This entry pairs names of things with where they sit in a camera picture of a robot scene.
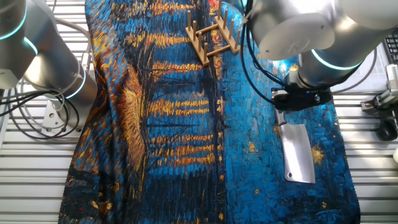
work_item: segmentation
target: wooden rack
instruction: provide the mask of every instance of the wooden rack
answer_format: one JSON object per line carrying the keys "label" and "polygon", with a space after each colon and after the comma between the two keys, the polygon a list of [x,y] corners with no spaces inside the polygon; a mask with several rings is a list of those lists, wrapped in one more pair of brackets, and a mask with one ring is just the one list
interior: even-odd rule
{"label": "wooden rack", "polygon": [[[216,24],[213,24],[209,27],[206,27],[204,29],[198,30],[197,31],[197,22],[193,21],[193,25],[191,26],[191,10],[188,10],[188,27],[185,28],[189,39],[191,40],[191,43],[193,45],[193,48],[195,48],[200,61],[204,66],[208,65],[210,63],[208,57],[212,57],[218,53],[223,52],[224,50],[231,49],[232,53],[236,54],[240,50],[240,46],[238,45],[239,42],[239,35],[241,33],[241,29],[238,30],[238,34],[236,36],[236,40],[232,37],[232,33],[234,30],[234,23],[235,20],[231,19],[231,30],[228,30],[226,26],[226,20],[228,16],[228,9],[225,9],[225,14],[224,14],[224,19],[221,17],[221,3],[222,0],[218,1],[218,15],[215,16],[215,21]],[[201,40],[202,40],[202,34],[205,32],[208,32],[212,29],[219,28],[221,34],[223,35],[225,41],[228,43],[227,46],[224,46],[220,49],[216,49],[212,52],[207,52],[207,47],[208,44],[204,43],[204,48],[201,46]]]}

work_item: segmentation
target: wire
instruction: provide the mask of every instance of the wire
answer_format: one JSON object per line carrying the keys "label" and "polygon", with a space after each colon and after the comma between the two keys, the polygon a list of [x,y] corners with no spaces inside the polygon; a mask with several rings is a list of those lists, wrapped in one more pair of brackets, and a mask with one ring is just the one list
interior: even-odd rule
{"label": "wire", "polygon": [[244,12],[245,10],[244,10],[243,0],[240,0],[240,2],[241,2],[241,5],[242,5],[242,10],[243,10],[243,12]]}
{"label": "wire", "polygon": [[41,95],[44,95],[42,92],[37,92],[37,93],[32,93],[32,94],[30,94],[30,95],[26,95],[26,96],[23,96],[22,98],[17,98],[17,99],[15,99],[15,100],[9,100],[9,101],[3,101],[3,102],[0,102],[0,105],[7,105],[7,104],[10,104],[10,103],[16,103],[16,102],[18,102],[19,100],[26,100],[26,99],[28,99],[28,98],[31,98],[32,96],[36,96],[36,97],[38,97],[38,96],[41,96]]}
{"label": "wire", "polygon": [[54,0],[54,6],[52,7],[52,12],[54,12],[55,6],[57,6],[57,0]]}
{"label": "wire", "polygon": [[[22,82],[21,82],[21,93],[24,93],[24,82],[23,82],[23,81],[24,81],[24,80],[22,79]],[[25,112],[27,113],[28,117],[29,117],[35,124],[39,125],[40,127],[44,128],[44,129],[57,129],[57,128],[62,128],[63,125],[65,124],[65,123],[64,123],[64,124],[61,124],[61,125],[56,126],[56,127],[47,127],[47,126],[44,126],[44,125],[40,124],[38,121],[36,121],[36,119],[33,118],[33,116],[31,115],[30,111],[29,111],[28,108],[26,107],[26,104],[24,104],[24,105],[22,105],[22,106],[24,107]],[[21,112],[22,116],[24,117],[24,112],[23,112],[21,109],[20,109],[19,111]]]}
{"label": "wire", "polygon": [[[252,0],[248,0],[248,3],[246,5],[246,12],[245,12],[245,18],[246,19],[248,19],[247,17],[249,17],[250,14],[252,13],[252,10],[251,10],[252,9],[252,4],[253,4],[253,1]],[[248,29],[246,26],[245,26],[245,28],[246,28],[246,42],[247,42],[247,46],[248,46],[248,49],[249,49],[249,53],[250,53],[250,55],[251,55],[251,57],[253,59],[255,68],[260,70],[267,78],[271,79],[272,81],[280,84],[281,86],[286,86],[286,84],[279,77],[277,77],[276,75],[272,74],[271,72],[268,72],[267,70],[264,70],[261,67],[261,65],[258,62],[256,56],[254,55],[254,51],[253,51],[252,45],[250,43],[250,38],[249,38],[250,37],[250,29]]]}
{"label": "wire", "polygon": [[248,71],[246,70],[246,65],[244,64],[244,57],[243,57],[243,45],[244,45],[244,31],[246,30],[246,24],[243,24],[243,28],[242,28],[242,37],[241,37],[241,50],[240,50],[240,54],[241,54],[241,63],[242,63],[242,68],[243,68],[243,72],[246,76],[246,79],[248,80],[249,84],[251,85],[251,87],[253,88],[253,90],[263,99],[265,99],[268,103],[275,105],[275,103],[268,99],[266,96],[264,96],[258,89],[257,87],[253,84],[253,82],[251,81]]}
{"label": "wire", "polygon": [[26,100],[24,100],[24,101],[18,103],[18,104],[15,105],[13,108],[11,108],[11,107],[10,107],[10,104],[8,103],[9,110],[7,110],[7,111],[1,113],[0,116],[7,115],[7,114],[13,112],[14,110],[16,110],[18,107],[22,106],[24,103],[27,103],[27,102],[29,102],[30,100],[33,100],[34,98],[36,98],[36,97],[38,97],[38,96],[42,96],[42,95],[44,95],[44,94],[51,93],[51,92],[52,92],[52,91],[43,91],[42,93],[32,94],[32,96],[30,96],[30,98],[28,98],[28,99],[26,99]]}
{"label": "wire", "polygon": [[[56,96],[56,98],[57,98],[58,101],[61,102],[61,98],[60,98],[59,96]],[[61,133],[63,133],[63,132],[66,130],[67,125],[68,125],[68,122],[69,122],[69,119],[70,119],[70,117],[69,117],[69,112],[68,112],[68,110],[67,110],[67,106],[66,106],[66,105],[64,105],[63,107],[65,108],[65,112],[66,112],[66,116],[67,116],[67,118],[66,118],[66,121],[67,121],[67,122],[65,122],[65,124],[63,125],[63,128],[61,129],[61,131],[59,131],[57,134],[55,134],[55,135],[53,135],[53,136],[48,136],[48,135],[46,135],[46,134],[43,134],[41,131],[39,131],[38,129],[36,129],[36,128],[29,122],[29,120],[26,118],[26,116],[25,116],[25,114],[23,113],[23,111],[21,110],[20,106],[17,106],[17,107],[14,107],[14,108],[15,108],[15,109],[16,109],[16,108],[19,108],[19,109],[20,109],[20,112],[21,112],[21,114],[22,114],[22,116],[23,116],[24,119],[27,121],[27,124],[28,124],[34,131],[36,131],[37,133],[39,133],[40,135],[42,135],[42,136],[44,136],[44,137],[32,136],[32,135],[30,135],[29,133],[27,133],[26,131],[24,131],[24,130],[17,124],[17,122],[16,122],[16,120],[15,120],[13,114],[12,114],[12,111],[10,112],[10,117],[11,117],[12,121],[14,122],[15,126],[17,127],[17,129],[18,129],[20,132],[24,133],[26,136],[30,137],[30,138],[33,138],[33,139],[40,139],[40,140],[46,140],[46,139],[53,139],[53,138],[65,137],[65,136],[69,135],[70,133],[74,132],[74,130],[76,130],[76,128],[78,127],[79,122],[80,122],[79,113],[78,113],[78,111],[77,111],[75,105],[73,105],[73,103],[71,103],[68,99],[65,99],[65,100],[66,100],[66,102],[73,108],[73,110],[74,110],[75,113],[76,113],[76,124],[75,124],[75,126],[74,126],[69,132],[67,132],[66,134],[62,134],[62,135],[61,135]]]}
{"label": "wire", "polygon": [[18,94],[12,95],[12,96],[0,96],[0,100],[9,100],[9,99],[15,98],[17,96],[26,96],[26,95],[29,95],[32,93],[40,93],[40,92],[42,92],[42,90],[31,91],[28,93],[18,93]]}
{"label": "wire", "polygon": [[75,29],[77,31],[80,31],[83,35],[85,35],[88,39],[88,44],[87,44],[87,48],[86,48],[86,52],[85,53],[90,53],[91,52],[91,37],[90,37],[90,33],[85,30],[84,28],[72,23],[72,22],[68,22],[66,20],[60,19],[60,18],[55,18],[55,21],[58,22],[61,25],[70,27],[72,29]]}
{"label": "wire", "polygon": [[65,103],[65,95],[64,95],[64,93],[66,92],[66,91],[68,91],[75,83],[76,83],[76,81],[78,80],[78,77],[79,77],[79,74],[80,74],[80,62],[79,62],[79,60],[76,58],[76,61],[77,61],[77,73],[73,73],[73,75],[75,76],[75,79],[71,82],[71,84],[69,84],[67,87],[65,87],[64,89],[61,89],[61,90],[57,90],[57,89],[51,89],[51,88],[47,88],[47,87],[44,87],[44,86],[40,86],[40,85],[37,85],[37,84],[35,84],[35,83],[32,83],[32,82],[30,82],[29,80],[25,80],[27,83],[29,83],[29,84],[31,84],[33,87],[35,87],[36,89],[40,89],[40,90],[52,90],[52,91],[57,91],[57,92],[59,92],[59,94],[57,94],[57,95],[54,95],[54,96],[61,96],[62,97],[62,104],[61,104],[61,107],[60,108],[58,108],[58,109],[56,109],[55,108],[55,111],[61,111],[62,110],[62,107],[63,107],[63,104]]}
{"label": "wire", "polygon": [[359,86],[363,81],[365,81],[370,76],[370,74],[372,74],[372,71],[373,71],[374,66],[376,65],[376,61],[377,61],[377,49],[374,49],[373,52],[374,52],[373,53],[373,62],[372,62],[372,65],[371,65],[369,71],[367,72],[367,74],[359,82],[355,83],[354,85],[344,88],[342,90],[334,91],[333,94],[339,94],[339,93],[345,92],[347,90],[350,90],[350,89],[353,89],[353,88]]}

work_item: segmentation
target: metal grate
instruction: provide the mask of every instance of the metal grate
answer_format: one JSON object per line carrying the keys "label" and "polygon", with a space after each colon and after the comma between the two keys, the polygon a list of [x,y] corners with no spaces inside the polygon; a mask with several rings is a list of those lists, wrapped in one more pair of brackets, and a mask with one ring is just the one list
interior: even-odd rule
{"label": "metal grate", "polygon": [[[87,29],[84,5],[84,1],[58,0],[55,16]],[[65,26],[58,29],[80,59],[86,38]],[[360,107],[360,101],[372,98],[371,94],[335,96],[336,111],[363,213],[362,222],[398,224],[398,164],[392,158],[398,140],[389,143],[378,140],[374,130],[381,118],[363,113]],[[39,121],[44,118],[46,104],[45,98],[28,103],[32,115]],[[29,130],[18,111],[15,116],[22,128]],[[11,120],[5,120],[0,141],[2,133],[0,224],[56,223],[78,138],[35,141],[20,133]]]}

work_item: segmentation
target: cable bundle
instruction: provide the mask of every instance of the cable bundle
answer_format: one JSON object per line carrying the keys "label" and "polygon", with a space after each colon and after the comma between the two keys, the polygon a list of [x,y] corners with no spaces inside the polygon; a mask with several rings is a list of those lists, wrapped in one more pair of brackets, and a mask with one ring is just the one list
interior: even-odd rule
{"label": "cable bundle", "polygon": [[[254,44],[254,40],[253,40],[252,42],[250,41],[250,38],[249,38],[249,37],[251,36],[251,35],[250,35],[250,32],[251,32],[251,31],[250,31],[249,27],[247,26],[247,23],[248,23],[248,22],[251,22],[250,19],[251,19],[251,16],[252,16],[252,15],[251,15],[251,14],[252,14],[252,8],[256,6],[256,5],[253,6],[253,3],[254,3],[254,0],[248,0],[248,1],[247,1],[247,4],[246,4],[246,7],[244,7],[243,1],[241,0],[242,7],[244,8],[244,18],[243,18],[243,21],[244,21],[244,22],[243,22],[243,24],[242,24],[241,51],[240,51],[241,63],[242,63],[242,66],[243,66],[243,72],[244,72],[244,74],[245,74],[245,76],[246,76],[246,78],[247,78],[249,84],[250,84],[251,87],[253,88],[253,90],[254,90],[261,98],[263,98],[264,100],[266,100],[266,101],[269,102],[270,104],[272,104],[272,105],[274,105],[274,106],[280,106],[280,103],[270,100],[268,97],[266,97],[263,93],[261,93],[261,92],[257,89],[257,87],[253,84],[253,82],[252,82],[252,80],[251,80],[251,78],[250,78],[250,76],[249,76],[249,74],[248,74],[248,71],[247,71],[247,69],[246,69],[246,65],[245,65],[245,63],[244,63],[244,55],[243,55],[243,46],[244,46],[244,38],[245,38],[245,36],[246,36],[247,48],[248,48],[249,53],[250,53],[250,55],[251,55],[251,57],[252,57],[252,61],[253,61],[253,64],[254,64],[255,68],[258,69],[258,70],[260,70],[260,72],[262,72],[262,73],[263,73],[267,78],[269,78],[270,80],[272,80],[272,81],[274,81],[275,83],[281,85],[281,86],[282,86],[285,90],[287,90],[288,92],[289,92],[289,91],[321,91],[321,90],[327,90],[327,89],[329,89],[329,87],[331,87],[331,86],[334,86],[334,85],[337,85],[337,84],[340,84],[340,83],[345,82],[345,81],[356,71],[356,69],[352,70],[349,74],[347,74],[345,77],[342,77],[340,80],[336,81],[335,83],[332,83],[332,84],[330,84],[330,85],[325,85],[325,86],[319,86],[319,87],[316,87],[316,88],[307,88],[307,89],[304,90],[304,89],[299,89],[299,88],[296,88],[296,89],[295,89],[295,88],[292,87],[292,86],[286,85],[279,77],[277,77],[277,76],[275,76],[274,74],[272,74],[271,72],[268,72],[267,70],[263,69],[263,68],[261,67],[260,63],[258,62],[258,60],[257,60],[257,58],[256,58],[256,56],[255,56],[255,54],[254,54],[253,46],[255,46],[255,44]],[[368,73],[367,73],[359,82],[357,82],[356,84],[354,84],[354,85],[352,85],[352,86],[350,86],[350,87],[348,87],[348,88],[345,88],[345,89],[343,89],[343,90],[336,91],[336,92],[334,92],[334,93],[342,93],[342,92],[344,92],[344,91],[350,90],[350,89],[352,89],[352,88],[358,86],[359,84],[361,84],[363,81],[365,81],[365,79],[367,79],[367,78],[370,76],[370,74],[371,74],[371,72],[372,72],[372,70],[373,70],[373,68],[374,68],[374,66],[375,66],[375,64],[376,64],[376,59],[377,59],[377,50],[375,49],[375,50],[374,50],[373,62],[372,62],[371,68],[369,69]]]}
{"label": "cable bundle", "polygon": [[[76,128],[77,128],[77,126],[78,126],[78,124],[79,124],[79,122],[80,122],[80,118],[79,118],[78,111],[77,111],[75,105],[73,105],[73,103],[72,103],[70,100],[66,99],[66,98],[63,96],[62,93],[60,93],[59,91],[56,91],[56,90],[38,90],[38,91],[31,91],[31,92],[28,92],[28,93],[24,93],[24,92],[23,92],[23,82],[24,82],[24,81],[22,80],[21,82],[22,82],[22,83],[21,83],[21,90],[22,90],[21,93],[18,93],[18,89],[15,87],[15,88],[14,88],[14,91],[15,91],[15,94],[14,94],[14,95],[11,96],[11,91],[8,91],[7,96],[1,97],[1,98],[0,98],[0,99],[2,99],[2,100],[5,100],[5,101],[0,102],[0,105],[7,105],[7,108],[8,108],[8,110],[6,110],[5,112],[1,113],[0,116],[4,116],[4,115],[7,115],[7,114],[10,114],[10,118],[12,119],[12,122],[14,122],[15,126],[17,127],[17,129],[18,129],[20,132],[24,133],[26,136],[28,136],[28,137],[30,137],[30,138],[33,138],[33,139],[46,140],[46,139],[61,138],[61,137],[64,137],[64,136],[69,135],[70,133],[74,132],[74,130],[76,130]],[[42,126],[41,124],[39,124],[39,123],[31,116],[31,114],[30,114],[29,111],[27,110],[27,108],[26,108],[26,106],[25,106],[25,104],[26,104],[27,102],[29,102],[30,100],[33,100],[34,98],[36,98],[36,97],[38,97],[38,96],[43,96],[43,95],[45,95],[45,94],[51,94],[51,95],[53,95],[53,96],[56,97],[56,99],[62,104],[61,109],[64,109],[64,110],[65,110],[66,117],[67,117],[67,118],[66,118],[66,121],[65,121],[65,123],[64,123],[63,125],[57,126],[57,127],[45,127],[45,126]],[[67,133],[65,133],[65,134],[62,134],[63,132],[66,131],[66,128],[67,128],[68,123],[69,123],[69,121],[70,121],[70,112],[69,112],[68,107],[67,107],[67,105],[65,104],[65,102],[68,103],[68,104],[72,107],[72,109],[74,110],[74,112],[76,113],[76,124],[74,125],[74,127],[73,127],[69,132],[67,132]],[[11,104],[12,104],[12,103],[17,103],[17,105],[11,107]],[[49,135],[46,135],[46,134],[42,133],[39,129],[35,128],[35,127],[33,126],[33,124],[29,121],[29,118],[25,115],[24,111],[22,110],[22,106],[25,106],[25,109],[26,109],[26,112],[27,112],[28,115],[29,115],[29,118],[30,118],[31,120],[33,120],[36,124],[38,124],[39,126],[41,126],[42,128],[46,128],[46,129],[47,129],[47,128],[51,128],[51,129],[52,129],[52,128],[62,128],[61,131],[59,131],[57,134],[54,134],[53,136],[49,136]],[[41,136],[43,136],[43,137],[33,136],[33,135],[27,133],[26,131],[24,131],[24,130],[19,126],[19,124],[18,124],[17,121],[15,120],[15,117],[14,117],[13,114],[12,114],[12,112],[15,111],[16,109],[19,109],[19,111],[20,111],[22,117],[25,119],[26,123],[27,123],[35,132],[39,133],[39,134],[40,134]]]}

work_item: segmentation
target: cloth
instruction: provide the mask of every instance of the cloth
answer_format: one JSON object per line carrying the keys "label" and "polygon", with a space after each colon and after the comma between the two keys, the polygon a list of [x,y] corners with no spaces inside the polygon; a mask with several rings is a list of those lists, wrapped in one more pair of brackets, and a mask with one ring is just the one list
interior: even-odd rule
{"label": "cloth", "polygon": [[[273,107],[239,54],[203,67],[185,27],[214,24],[215,0],[86,0],[98,96],[68,172],[59,223],[359,223],[333,104],[287,116],[305,124],[316,184],[284,179]],[[228,20],[241,15],[227,4]],[[209,51],[225,45],[203,35]],[[274,86],[249,73],[267,95]],[[296,58],[264,68],[283,76]]]}

